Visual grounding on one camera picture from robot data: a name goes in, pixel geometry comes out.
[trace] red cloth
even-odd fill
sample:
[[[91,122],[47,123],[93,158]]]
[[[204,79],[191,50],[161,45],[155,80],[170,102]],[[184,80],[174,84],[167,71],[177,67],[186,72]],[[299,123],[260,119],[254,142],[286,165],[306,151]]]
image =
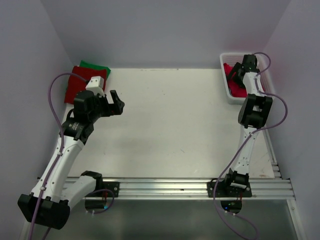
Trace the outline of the red cloth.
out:
[[[74,66],[72,69],[74,74],[78,74],[85,80],[89,81],[92,77],[100,76],[104,79],[103,91],[106,89],[107,70],[95,70],[87,67]],[[87,83],[76,76],[70,76],[68,81],[68,88],[65,93],[64,102],[74,104],[76,94],[80,91],[86,90]]]
[[[225,75],[228,76],[229,73],[231,72],[232,70],[232,66],[229,66],[228,64],[224,63],[223,64],[223,67],[224,67],[224,72],[225,72]],[[236,84],[233,79],[231,78],[228,82],[228,87],[230,89],[230,92],[231,92],[231,95],[235,98],[246,98],[247,97],[247,91],[245,88],[241,88],[239,87],[238,84]]]

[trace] wall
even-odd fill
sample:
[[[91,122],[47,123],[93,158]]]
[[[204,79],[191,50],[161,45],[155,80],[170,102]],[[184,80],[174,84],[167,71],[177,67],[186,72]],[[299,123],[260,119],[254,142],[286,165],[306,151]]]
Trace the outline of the wall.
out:
[[[42,0],[73,64],[220,68],[262,50],[290,0]]]
[[[0,3],[0,239],[18,239],[24,217],[20,194],[28,194],[48,163],[58,128],[47,89],[71,62],[38,0]],[[66,79],[53,89],[61,116]]]
[[[270,136],[281,173],[292,180],[309,239],[320,234],[319,11],[318,0],[292,0],[264,50],[273,60],[274,87],[289,107],[287,120]],[[282,115],[276,102],[270,119]]]

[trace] white basket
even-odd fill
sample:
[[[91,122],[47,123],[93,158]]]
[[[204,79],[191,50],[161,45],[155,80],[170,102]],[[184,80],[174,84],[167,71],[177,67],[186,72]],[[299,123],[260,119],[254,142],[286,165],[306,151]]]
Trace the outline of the white basket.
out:
[[[227,101],[229,104],[240,104],[242,105],[245,101],[245,97],[234,97],[229,92],[229,87],[227,83],[227,76],[225,74],[225,68],[224,64],[228,64],[230,66],[234,66],[237,62],[242,63],[242,60],[244,58],[244,55],[246,54],[252,54],[250,52],[228,52],[228,53],[222,53],[220,55],[220,63],[221,63],[221,70],[223,75],[223,81],[224,81],[224,87],[226,91]],[[257,61],[258,61],[258,67],[260,70],[263,70],[267,67],[267,64],[265,62],[265,59],[263,56],[257,54],[256,55]],[[265,71],[261,74],[260,77],[261,84],[264,87],[265,91],[267,93],[274,93],[274,88],[271,81],[271,76],[269,71]]]

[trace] white table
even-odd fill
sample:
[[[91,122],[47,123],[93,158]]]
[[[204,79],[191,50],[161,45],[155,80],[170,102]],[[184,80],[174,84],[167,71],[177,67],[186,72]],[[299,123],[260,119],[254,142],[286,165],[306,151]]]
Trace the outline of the white table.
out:
[[[116,68],[107,80],[113,89],[123,114],[94,124],[69,177],[89,170],[110,178],[213,178],[235,154],[241,106],[227,103],[221,69]],[[260,133],[251,178],[275,177],[268,149]]]

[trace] green cloth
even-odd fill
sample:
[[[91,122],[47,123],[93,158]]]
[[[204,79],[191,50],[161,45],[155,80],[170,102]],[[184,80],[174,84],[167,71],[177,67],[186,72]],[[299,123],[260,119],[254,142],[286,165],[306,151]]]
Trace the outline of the green cloth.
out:
[[[106,78],[108,78],[110,73],[111,73],[110,68],[108,68],[107,66],[95,65],[95,64],[91,64],[91,63],[88,63],[86,61],[83,61],[83,60],[81,60],[79,67],[88,68],[88,69],[94,69],[94,70],[103,70],[103,69],[105,69],[106,70]]]

